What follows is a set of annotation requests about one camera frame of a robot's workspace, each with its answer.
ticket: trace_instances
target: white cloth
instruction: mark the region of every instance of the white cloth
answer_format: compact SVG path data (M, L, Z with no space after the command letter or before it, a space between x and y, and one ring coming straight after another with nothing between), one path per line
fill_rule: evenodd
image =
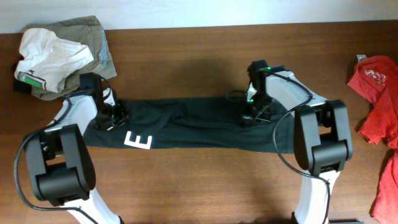
M60 92L65 79L93 61L87 45L58 38L42 28L28 29L22 37L15 78L52 92Z

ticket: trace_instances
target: wooden table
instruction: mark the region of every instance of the wooden table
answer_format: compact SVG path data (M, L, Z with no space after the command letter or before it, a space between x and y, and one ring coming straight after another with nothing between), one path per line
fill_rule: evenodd
M258 59L284 64L321 96L343 100L354 156L333 189L330 219L376 223L369 211L385 157L391 151L356 134L369 103L346 86L356 54L398 59L398 21L106 31L118 76L118 96L140 100L223 96L245 89L247 66ZM40 101L12 90L20 34L0 35L0 217L2 223L76 223L67 212L38 212L17 195L14 156L23 136L46 125L61 101ZM96 187L126 223L239 223L289 218L301 177L276 154L239 149L90 148ZM293 155L287 155L295 162ZM27 167L21 184L30 189Z

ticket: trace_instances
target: black joint actuator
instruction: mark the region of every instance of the black joint actuator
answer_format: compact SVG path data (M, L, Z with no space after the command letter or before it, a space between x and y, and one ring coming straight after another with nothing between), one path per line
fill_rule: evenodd
M265 76L258 73L262 68L267 68L268 64L265 60L253 61L248 67L248 75L250 82L257 91L264 91Z
M318 125L330 128L319 134ZM299 166L312 175L344 169L353 156L348 113L340 100L326 101L318 107L302 106L295 110L294 155Z
M87 200L95 187L95 170L77 124L57 131L42 131L25 148L30 183L39 200L53 206L67 201ZM55 155L65 162L48 164Z

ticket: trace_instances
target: black bracket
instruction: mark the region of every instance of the black bracket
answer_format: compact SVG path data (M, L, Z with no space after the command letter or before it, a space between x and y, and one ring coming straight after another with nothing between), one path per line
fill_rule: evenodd
M107 131L128 123L128 108L123 101L117 99L116 92L113 89L111 91L115 102L114 106L104 103L100 75L92 72L80 75L80 91L72 94L72 96L90 95L93 97L97 107L97 116L89 124L91 129Z
M253 88L257 90L256 94L252 96L250 101L247 101L247 95L242 98L240 106L241 121L240 125L243 127L251 127L271 120L271 113L269 105L272 102L272 97L267 94L266 81L267 74L258 72L260 70L269 71L272 73L290 71L284 65L275 67L268 67L265 60L253 61L248 67L248 75L250 83Z
M318 126L331 128L330 132L320 135ZM353 156L353 145L347 108L341 100L295 110L294 155L299 166L315 176L344 169Z
M345 221L330 221L329 223L337 223L337 224L364 224L364 222L360 222L357 220L345 220ZM294 212L292 213L292 219L290 219L290 224L299 224L299 222L296 219L296 216L294 215Z
M28 143L25 154L37 199L59 206L89 198L95 187L95 170L77 124L49 133L42 131ZM65 162L48 164L59 155L64 156Z

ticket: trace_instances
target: black cable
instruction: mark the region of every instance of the black cable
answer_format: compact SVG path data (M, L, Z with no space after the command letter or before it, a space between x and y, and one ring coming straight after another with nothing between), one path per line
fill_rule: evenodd
M253 119L253 123L256 122L256 120L263 114L263 112L269 107L269 105L265 106L260 113L257 114L257 116Z
M48 128L52 128L55 125L57 125L59 122L61 122L69 113L71 107L72 107L72 103L69 99L69 97L66 97L66 100L68 101L68 107L65 110L65 112L61 115L61 117L59 117L59 119L53 121L51 124L47 125L44 128L40 128L39 130L34 131L33 133L30 133L25 140L23 141L21 147L18 150L17 156L15 158L14 161L14 180L15 180L15 185L18 191L18 194L20 196L20 198L22 199L22 201L29 207L35 210L39 210L39 211L43 211L43 212L57 212L57 211L67 211L67 210L74 210L77 212L80 212L82 215L84 215L87 219L89 219L91 222L93 222L94 224L98 224L93 218L91 218L85 211L83 211L80 207L65 207L65 208L44 208L44 207L38 207L33 205L32 203L30 203L28 201L28 199L26 198L26 196L24 195L24 193L22 192L21 189L21 185L19 183L19 177L18 177L18 163L19 163L19 158L21 157L21 153L23 151L23 149L25 148L25 146L29 143L30 140L32 140L34 137L36 137L36 135L38 135L41 131L44 131Z
M287 81L289 81L289 82L292 82L293 84L297 85L298 87L300 87L302 90L304 90L304 91L308 94L308 99L307 99L307 100L305 100L303 103L301 103L301 104L299 104L299 105L293 107L292 109L288 110L288 112L287 112L285 115L283 115L283 117L281 117L281 119L278 120L278 122L277 122L277 123L275 124L275 126L274 126L274 129L272 130L272 140L273 140L273 142L274 142L274 147L275 147L275 150L276 150L276 152L277 152L279 158L281 159L281 161L282 161L289 169L291 169L292 171L294 171L294 172L296 172L296 173L298 173L298 174L300 174L300 175L302 175L302 176L309 177L309 178L313 178L313 179L318 179L318 180L321 180L322 182L325 183L325 185L326 185L326 190L327 190L327 192L328 192L328 198L327 198L327 203L326 203L326 212L325 212L325 217L324 217L323 222L322 222L323 224L325 224L325 223L326 223L326 219L328 218L329 206L330 206L330 183L329 183L329 181L325 180L325 179L322 178L322 177L317 177L317 176L314 176L314 175L311 175L311 174L304 173L304 172L302 172L302 171L296 169L294 166L290 165L290 164L285 160L285 158L283 157L282 153L280 153L280 151L278 150L278 146L277 146L277 144L276 144L276 136L275 136L275 135L276 135L276 129L277 129L279 123L280 123L285 117L287 117L289 114L291 114L293 111L295 111L297 108L299 108L299 107L301 107L301 106L306 105L307 103L309 103L309 102L312 100L312 93L310 92L310 90L308 90L307 88L305 88L301 83L296 82L295 80L292 80L292 79L290 79L290 78L288 78L288 77L285 77L285 76L283 76L283 75L278 75L278 74L276 74L276 73L273 73L273 72L270 72L270 71L266 71L266 70L260 70L260 71L258 71L258 72L263 72L263 73L268 73L268 74L270 74L270 75L275 75L276 77L279 77L279 78L282 78L282 79L287 80Z
M243 90L232 90L232 91L230 91L229 93L227 93L226 96L225 96L225 98L226 98L228 101L233 102L233 103L241 101L241 99L242 99L243 96L242 96L242 97L231 96L232 93L242 93L243 96L246 94L246 92L243 91Z
M109 87L109 93L106 96L103 97L103 99L105 100L111 94L111 91L113 91L113 88L112 88L112 85L109 82L109 80L107 80L106 78L104 78L102 76L100 76L100 77L101 77L102 80L104 80L106 82L106 84L108 84L108 87Z

